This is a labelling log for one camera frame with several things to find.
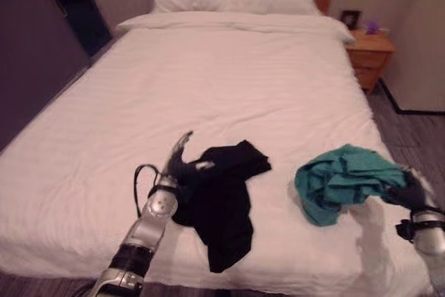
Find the teal shirt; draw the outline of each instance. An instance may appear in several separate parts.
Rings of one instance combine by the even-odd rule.
[[[299,168],[295,186],[307,219],[328,226],[337,223],[342,206],[361,204],[370,195],[385,198],[388,188],[405,186],[405,177],[398,164],[347,144]]]

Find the purple wall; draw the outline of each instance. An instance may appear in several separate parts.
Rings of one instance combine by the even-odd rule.
[[[0,0],[0,150],[87,64],[52,0]]]

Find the purple object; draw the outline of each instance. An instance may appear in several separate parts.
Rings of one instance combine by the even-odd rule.
[[[379,30],[380,30],[380,27],[379,27],[379,25],[376,24],[375,22],[369,22],[369,23],[366,25],[366,34],[367,34],[367,35],[375,35],[375,34],[378,34]]]

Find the nightstand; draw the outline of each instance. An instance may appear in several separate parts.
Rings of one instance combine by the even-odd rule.
[[[360,86],[371,94],[383,70],[394,53],[394,45],[384,33],[367,35],[366,31],[351,31],[354,45],[346,45],[349,59]]]

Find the mattress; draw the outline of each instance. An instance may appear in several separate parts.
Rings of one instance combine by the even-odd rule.
[[[136,219],[134,169],[247,139],[273,169],[248,181],[252,250],[209,272],[191,228],[170,222],[146,280],[310,296],[416,296],[426,268],[394,225],[408,212],[370,198],[330,227],[308,223],[292,186],[308,160],[346,143],[390,159],[328,17],[163,13],[125,35],[0,156],[0,268],[97,277]],[[140,197],[149,191],[141,175]]]

